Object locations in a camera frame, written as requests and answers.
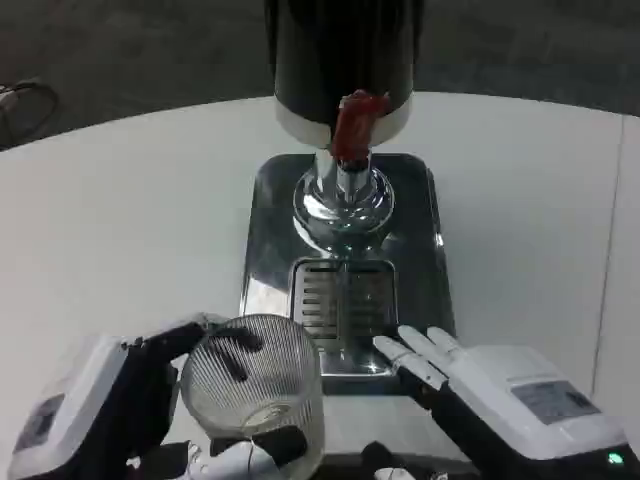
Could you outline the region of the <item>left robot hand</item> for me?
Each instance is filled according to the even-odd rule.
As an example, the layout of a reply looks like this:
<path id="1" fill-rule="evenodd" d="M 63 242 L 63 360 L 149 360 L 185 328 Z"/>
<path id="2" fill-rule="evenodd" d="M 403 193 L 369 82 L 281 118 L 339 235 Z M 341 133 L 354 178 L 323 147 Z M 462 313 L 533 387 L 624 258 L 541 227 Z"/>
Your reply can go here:
<path id="1" fill-rule="evenodd" d="M 249 370 L 219 344 L 260 353 L 245 326 L 197 314 L 133 340 L 96 336 L 81 343 L 31 409 L 13 448 L 9 479 L 281 479 L 309 449 L 287 425 L 252 439 L 229 438 L 211 454 L 191 441 L 164 439 L 175 411 L 174 359 L 203 342 L 232 380 Z"/>

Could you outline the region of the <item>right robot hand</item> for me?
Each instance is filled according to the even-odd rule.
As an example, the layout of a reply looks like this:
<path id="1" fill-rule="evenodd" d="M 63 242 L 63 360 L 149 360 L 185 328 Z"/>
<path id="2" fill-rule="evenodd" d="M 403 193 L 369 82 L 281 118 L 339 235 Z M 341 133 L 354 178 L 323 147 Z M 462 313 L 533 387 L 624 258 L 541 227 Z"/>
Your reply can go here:
<path id="1" fill-rule="evenodd" d="M 464 347 L 408 325 L 372 344 L 483 479 L 639 476 L 622 426 L 532 347 Z"/>

